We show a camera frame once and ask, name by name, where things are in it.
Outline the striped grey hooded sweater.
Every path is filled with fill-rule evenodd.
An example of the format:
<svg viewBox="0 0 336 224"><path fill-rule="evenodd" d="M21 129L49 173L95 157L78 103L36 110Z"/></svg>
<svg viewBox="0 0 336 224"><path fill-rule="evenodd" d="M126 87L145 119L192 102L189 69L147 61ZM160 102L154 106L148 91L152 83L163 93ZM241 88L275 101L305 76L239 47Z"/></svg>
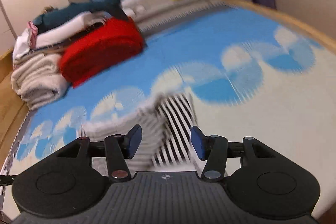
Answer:
<svg viewBox="0 0 336 224"><path fill-rule="evenodd" d="M137 171L200 172L190 141L196 124L194 108L185 93L160 94L122 118L85 122L77 134L103 141L110 135L126 135L136 124L142 128L142 140L135 156L126 162L132 175Z"/></svg>

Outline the folded white pink clothes stack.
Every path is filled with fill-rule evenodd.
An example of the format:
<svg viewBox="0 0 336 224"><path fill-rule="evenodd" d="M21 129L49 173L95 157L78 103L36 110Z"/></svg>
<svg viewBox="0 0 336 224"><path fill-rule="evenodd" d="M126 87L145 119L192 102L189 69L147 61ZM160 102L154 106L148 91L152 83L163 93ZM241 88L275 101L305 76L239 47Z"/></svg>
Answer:
<svg viewBox="0 0 336 224"><path fill-rule="evenodd" d="M59 27L37 35L37 27L27 27L17 37L13 50L13 63L18 64L28 56L29 52L62 43L66 39L83 32L95 24L104 25L112 16L105 11L82 12Z"/></svg>

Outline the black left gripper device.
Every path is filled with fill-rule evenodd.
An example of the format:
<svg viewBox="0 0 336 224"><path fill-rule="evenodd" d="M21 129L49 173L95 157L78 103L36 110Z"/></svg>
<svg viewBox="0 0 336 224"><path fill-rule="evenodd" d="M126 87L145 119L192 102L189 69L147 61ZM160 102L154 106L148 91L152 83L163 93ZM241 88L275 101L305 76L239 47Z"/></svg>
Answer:
<svg viewBox="0 0 336 224"><path fill-rule="evenodd" d="M12 185L17 175L0 175L0 186Z"/></svg>

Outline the folded white quilt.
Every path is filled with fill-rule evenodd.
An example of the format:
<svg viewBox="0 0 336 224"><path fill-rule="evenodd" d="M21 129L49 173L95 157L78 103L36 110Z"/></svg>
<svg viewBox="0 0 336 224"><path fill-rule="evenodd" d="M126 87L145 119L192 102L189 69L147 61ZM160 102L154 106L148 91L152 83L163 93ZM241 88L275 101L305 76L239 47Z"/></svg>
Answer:
<svg viewBox="0 0 336 224"><path fill-rule="evenodd" d="M30 110L54 102L66 93L70 83L60 73L61 57L58 53L41 53L12 73L11 87Z"/></svg>

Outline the blue white patterned bedsheet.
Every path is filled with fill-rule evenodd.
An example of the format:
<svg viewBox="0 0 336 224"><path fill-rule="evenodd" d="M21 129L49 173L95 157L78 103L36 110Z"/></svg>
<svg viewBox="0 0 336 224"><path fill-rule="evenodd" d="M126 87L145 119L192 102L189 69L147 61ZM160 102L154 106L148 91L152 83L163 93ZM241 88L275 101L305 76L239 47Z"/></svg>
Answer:
<svg viewBox="0 0 336 224"><path fill-rule="evenodd" d="M75 140L85 122L122 118L160 94L185 93L196 126L253 136L315 175L321 216L335 202L335 54L253 11L217 7L147 38L140 55L31 114L8 174Z"/></svg>

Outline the red knitted blanket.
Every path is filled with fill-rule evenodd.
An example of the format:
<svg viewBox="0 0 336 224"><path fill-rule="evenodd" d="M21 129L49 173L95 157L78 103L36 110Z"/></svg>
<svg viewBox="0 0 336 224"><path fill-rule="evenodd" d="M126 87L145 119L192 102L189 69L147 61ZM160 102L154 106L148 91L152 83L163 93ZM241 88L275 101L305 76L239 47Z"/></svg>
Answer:
<svg viewBox="0 0 336 224"><path fill-rule="evenodd" d="M111 18L76 40L59 61L62 76L75 88L101 71L143 51L145 41L132 19Z"/></svg>

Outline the dark teal shark plush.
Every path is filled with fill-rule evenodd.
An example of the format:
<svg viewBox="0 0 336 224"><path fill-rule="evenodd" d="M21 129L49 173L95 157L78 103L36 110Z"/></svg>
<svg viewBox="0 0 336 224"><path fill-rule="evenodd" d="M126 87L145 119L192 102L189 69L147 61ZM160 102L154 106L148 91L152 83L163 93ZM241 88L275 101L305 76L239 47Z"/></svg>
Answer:
<svg viewBox="0 0 336 224"><path fill-rule="evenodd" d="M103 0L83 3L71 3L63 9L55 9L45 14L40 14L33 20L33 24L38 28L38 34L42 34L68 22L82 12L105 11L112 17L126 20L127 16L123 12L121 0Z"/></svg>

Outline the white plush toy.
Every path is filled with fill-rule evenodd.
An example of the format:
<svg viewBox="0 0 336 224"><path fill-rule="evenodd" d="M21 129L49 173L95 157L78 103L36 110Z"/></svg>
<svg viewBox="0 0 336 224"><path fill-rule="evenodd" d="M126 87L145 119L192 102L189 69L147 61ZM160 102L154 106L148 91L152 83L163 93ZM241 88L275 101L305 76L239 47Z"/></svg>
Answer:
<svg viewBox="0 0 336 224"><path fill-rule="evenodd" d="M120 5L123 12L132 19L146 12L145 7L142 5L142 0L121 0Z"/></svg>

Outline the wooden bed frame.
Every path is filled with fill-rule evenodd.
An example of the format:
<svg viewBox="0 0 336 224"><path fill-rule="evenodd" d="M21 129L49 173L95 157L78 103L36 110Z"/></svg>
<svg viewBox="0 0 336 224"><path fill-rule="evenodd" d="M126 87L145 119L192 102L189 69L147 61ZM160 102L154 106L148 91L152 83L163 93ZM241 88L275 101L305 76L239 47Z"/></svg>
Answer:
<svg viewBox="0 0 336 224"><path fill-rule="evenodd" d="M140 20L140 26L148 27L151 24L159 22L160 19L167 22L169 16L182 15L183 13L194 11L197 8L209 8L219 3L232 8L251 10L275 20L293 31L314 39L320 45L335 53L335 40L327 34L284 12L243 0L196 1L194 3L190 2L181 8L167 8L161 11L156 9L152 14ZM11 145L17 137L20 125L28 114L27 105L19 99L11 88L10 76L13 72L11 69L11 54L12 51L9 50L1 56L1 166L6 164L8 154L11 151Z"/></svg>

